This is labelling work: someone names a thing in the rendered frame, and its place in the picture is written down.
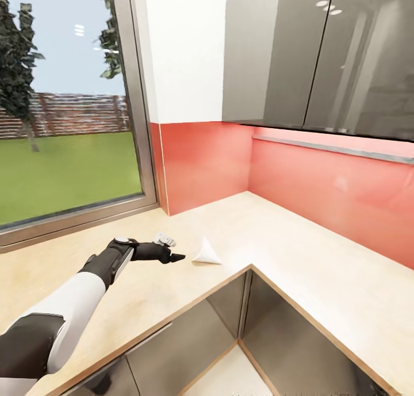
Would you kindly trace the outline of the paper coffee filter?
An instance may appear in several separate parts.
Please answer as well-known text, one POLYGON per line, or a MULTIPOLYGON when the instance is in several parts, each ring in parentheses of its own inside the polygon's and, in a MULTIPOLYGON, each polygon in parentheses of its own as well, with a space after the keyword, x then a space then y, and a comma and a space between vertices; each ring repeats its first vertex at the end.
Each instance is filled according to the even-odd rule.
POLYGON ((216 255, 215 251, 213 250, 213 248, 211 247, 211 245, 205 237, 203 240, 203 248, 200 251, 200 253, 193 259, 193 261, 224 264, 216 255))

